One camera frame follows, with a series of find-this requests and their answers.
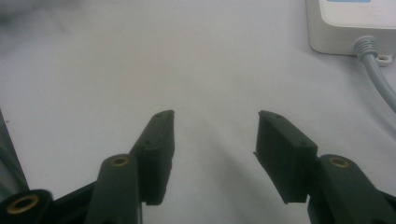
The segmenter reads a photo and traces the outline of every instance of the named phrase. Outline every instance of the white surface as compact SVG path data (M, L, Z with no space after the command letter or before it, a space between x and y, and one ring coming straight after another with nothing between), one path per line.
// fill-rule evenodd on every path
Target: white surface
M145 223L308 223L252 154L264 109L396 195L396 116L356 58L309 47L304 0L64 1L0 32L0 106L32 189L92 182L172 108L174 168Z
M356 42L373 36L381 57L396 54L396 1L330 2L306 0L309 42L330 54L356 55Z

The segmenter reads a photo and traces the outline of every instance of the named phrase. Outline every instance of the blue label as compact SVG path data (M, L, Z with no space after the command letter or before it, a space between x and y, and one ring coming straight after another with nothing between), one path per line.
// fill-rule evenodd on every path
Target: blue label
M371 2L371 0L327 0L329 2Z

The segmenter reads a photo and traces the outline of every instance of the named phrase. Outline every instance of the white electronic device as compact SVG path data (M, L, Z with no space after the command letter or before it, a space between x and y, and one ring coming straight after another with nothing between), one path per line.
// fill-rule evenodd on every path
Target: white electronic device
M306 4L314 50L356 55L356 41L370 35L376 39L379 59L396 55L396 0L306 0Z

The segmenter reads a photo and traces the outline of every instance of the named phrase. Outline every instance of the cable strain relief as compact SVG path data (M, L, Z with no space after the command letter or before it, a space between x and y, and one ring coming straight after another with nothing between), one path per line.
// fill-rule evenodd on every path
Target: cable strain relief
M354 49L360 61L363 60L366 54L373 54L375 57L378 57L378 51L376 50L376 40L373 36L366 35L359 38L354 45Z

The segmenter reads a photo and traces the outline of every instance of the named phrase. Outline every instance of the power cord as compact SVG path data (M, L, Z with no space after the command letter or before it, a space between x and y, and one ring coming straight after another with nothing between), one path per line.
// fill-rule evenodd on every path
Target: power cord
M370 35L360 38L355 44L355 50L379 94L396 113L396 91L389 85L376 62L378 51L375 38Z

